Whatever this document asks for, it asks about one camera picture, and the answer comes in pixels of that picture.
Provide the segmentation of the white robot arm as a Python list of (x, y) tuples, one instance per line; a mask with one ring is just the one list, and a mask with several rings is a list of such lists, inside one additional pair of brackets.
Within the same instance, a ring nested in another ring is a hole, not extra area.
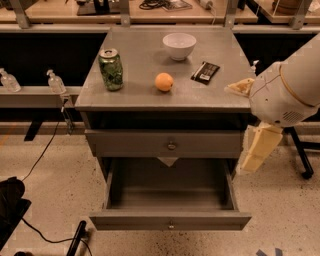
[(248, 98), (251, 113), (260, 120), (240, 165), (246, 173), (255, 172), (278, 146), (284, 129), (320, 108), (320, 35), (256, 78), (229, 84), (225, 91)]

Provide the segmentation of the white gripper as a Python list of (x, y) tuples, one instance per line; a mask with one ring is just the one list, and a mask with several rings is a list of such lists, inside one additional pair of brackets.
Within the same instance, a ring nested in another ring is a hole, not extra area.
[(224, 91), (249, 96), (252, 114), (263, 121), (253, 129), (253, 141), (240, 165), (253, 173), (281, 142), (279, 127), (294, 126), (316, 113), (316, 65), (275, 62), (255, 81), (246, 78)]

